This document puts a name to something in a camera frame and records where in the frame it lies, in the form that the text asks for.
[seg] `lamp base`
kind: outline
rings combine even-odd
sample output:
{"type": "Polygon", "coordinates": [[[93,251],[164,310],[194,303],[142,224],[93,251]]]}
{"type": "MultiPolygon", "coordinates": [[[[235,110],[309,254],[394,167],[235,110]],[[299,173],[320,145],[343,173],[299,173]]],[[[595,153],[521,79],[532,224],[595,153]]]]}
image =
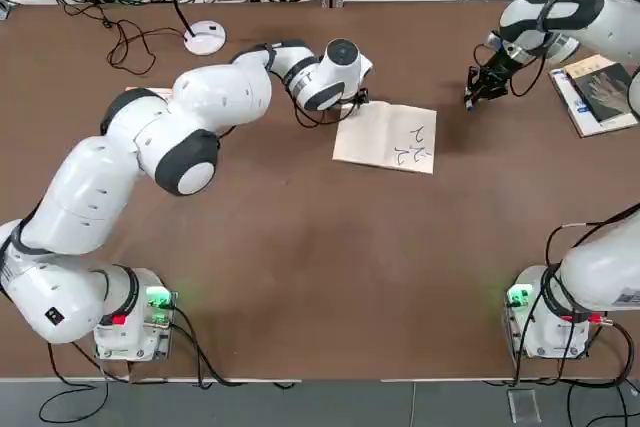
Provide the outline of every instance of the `lamp base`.
{"type": "Polygon", "coordinates": [[[189,32],[184,34],[184,46],[189,52],[196,55],[210,55],[219,51],[227,41],[227,33],[224,27],[211,20],[202,20],[191,26],[195,34],[192,37],[189,32]]]}

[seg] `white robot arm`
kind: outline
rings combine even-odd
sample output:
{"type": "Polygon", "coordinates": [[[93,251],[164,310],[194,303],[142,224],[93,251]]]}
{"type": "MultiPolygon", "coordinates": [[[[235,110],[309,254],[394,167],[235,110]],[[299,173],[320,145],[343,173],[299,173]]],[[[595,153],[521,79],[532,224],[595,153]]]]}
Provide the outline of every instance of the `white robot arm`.
{"type": "MultiPolygon", "coordinates": [[[[480,99],[505,95],[515,72],[540,57],[550,64],[565,60],[580,44],[614,61],[640,63],[638,25],[640,4],[632,0],[516,0],[489,37],[493,57],[470,68],[466,106],[471,110],[480,99]]],[[[639,72],[628,94],[638,114],[639,72]]],[[[639,238],[640,213],[634,213],[599,239],[571,249],[557,270],[538,265],[522,272],[509,290],[506,315],[515,351],[522,345],[531,357],[579,357],[591,314],[640,309],[639,238]]]]}
{"type": "Polygon", "coordinates": [[[232,62],[263,65],[280,78],[296,104],[309,111],[354,101],[373,65],[345,39],[331,41],[320,58],[303,41],[290,40],[257,45],[236,55],[232,62]]]}
{"type": "MultiPolygon", "coordinates": [[[[580,44],[615,62],[640,63],[640,4],[633,0],[515,0],[500,18],[487,46],[495,54],[482,66],[469,68],[465,104],[472,110],[481,99],[508,93],[513,75],[544,57],[562,62],[580,44]]],[[[640,76],[633,76],[629,101],[640,112],[640,76]]]]}
{"type": "MultiPolygon", "coordinates": [[[[147,269],[76,256],[105,243],[140,174],[176,196],[211,182],[220,147],[216,131],[262,117],[271,100],[265,67],[286,73],[298,63],[288,48],[269,51],[270,63],[251,55],[186,72],[168,101],[147,89],[122,93],[107,109],[101,135],[74,147],[33,212],[0,226],[0,285],[45,340],[72,342],[93,330],[101,358],[156,356],[168,326],[165,316],[157,318],[158,302],[169,294],[160,279],[147,269]]],[[[317,99],[313,89],[335,84],[340,94],[323,98],[352,95],[360,70],[354,76],[342,67],[325,68],[300,98],[317,99]]]]}

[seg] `paper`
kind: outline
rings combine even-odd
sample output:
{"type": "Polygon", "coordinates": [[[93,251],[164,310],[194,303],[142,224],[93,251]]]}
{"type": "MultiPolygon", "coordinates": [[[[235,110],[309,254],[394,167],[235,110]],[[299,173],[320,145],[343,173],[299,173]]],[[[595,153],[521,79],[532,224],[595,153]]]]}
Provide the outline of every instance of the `paper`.
{"type": "Polygon", "coordinates": [[[334,160],[433,173],[436,112],[370,102],[338,124],[334,160]]]}

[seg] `table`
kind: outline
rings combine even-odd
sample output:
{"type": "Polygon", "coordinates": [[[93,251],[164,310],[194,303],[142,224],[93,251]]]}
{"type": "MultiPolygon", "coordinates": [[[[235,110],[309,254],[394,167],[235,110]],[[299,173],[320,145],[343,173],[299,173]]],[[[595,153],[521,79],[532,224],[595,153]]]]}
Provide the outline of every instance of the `table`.
{"type": "MultiPolygon", "coordinates": [[[[74,143],[97,134],[106,107],[127,86],[171,86],[181,72],[226,62],[258,42],[302,38],[320,53],[333,38],[352,39],[374,63],[366,82],[373,99],[437,110],[434,175],[332,161],[335,127],[300,128],[274,78],[267,115],[225,139],[205,192],[173,198],[144,178],[93,255],[151,268],[178,290],[204,350],[229,377],[509,377],[505,289],[542,261],[554,227],[604,219],[637,200],[640,141],[634,129],[579,139],[545,78],[523,99],[467,113],[461,97],[472,48],[504,5],[216,6],[228,32],[224,49],[194,57],[175,37],[153,37],[158,61],[144,78],[107,65],[116,33],[98,22],[58,7],[16,9],[0,23],[8,59],[0,215],[10,220],[30,210],[74,143]]],[[[184,10],[197,19],[211,9],[184,10]]],[[[171,6],[109,12],[143,28],[180,27],[171,6]]],[[[133,50],[141,54],[142,46],[133,50]]],[[[516,88],[533,74],[520,74],[516,88]]],[[[554,258],[570,237],[558,240],[554,258]]],[[[3,338],[11,341],[0,343],[0,377],[50,376],[43,341],[1,302],[3,338]]],[[[640,339],[637,314],[615,318],[640,339]]],[[[614,332],[603,340],[590,359],[568,362],[566,374],[617,373],[624,350],[614,332]]],[[[56,352],[63,373],[97,375],[70,346],[56,352]]],[[[551,376],[555,368],[527,361],[523,374],[551,376]]],[[[177,342],[168,362],[137,373],[194,377],[194,370],[192,352],[177,342]]]]}

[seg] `floor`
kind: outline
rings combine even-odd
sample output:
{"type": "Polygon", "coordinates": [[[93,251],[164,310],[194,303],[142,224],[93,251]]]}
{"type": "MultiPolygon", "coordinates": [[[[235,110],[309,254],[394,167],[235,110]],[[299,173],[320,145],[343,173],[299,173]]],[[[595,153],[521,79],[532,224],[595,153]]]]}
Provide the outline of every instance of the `floor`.
{"type": "MultiPolygon", "coordinates": [[[[37,413],[49,396],[60,392],[54,382],[0,382],[3,427],[39,425],[37,413]]],[[[268,384],[235,388],[214,386],[200,391],[188,384],[159,386],[111,385],[105,408],[80,427],[135,425],[136,427],[508,427],[512,426],[507,389],[479,382],[416,384],[411,423],[413,384],[377,381],[310,381],[288,391],[268,384]]],[[[542,427],[567,422],[567,387],[537,387],[542,427]]],[[[640,397],[623,388],[629,413],[640,411],[640,397]]],[[[56,399],[45,414],[68,420],[95,408],[103,398],[98,390],[56,399]]],[[[575,427],[585,427],[598,415],[619,414],[615,390],[576,389],[572,397],[575,427]]],[[[621,427],[622,420],[598,422],[595,427],[621,427]]],[[[630,426],[640,425],[631,419],[630,426]]]]}

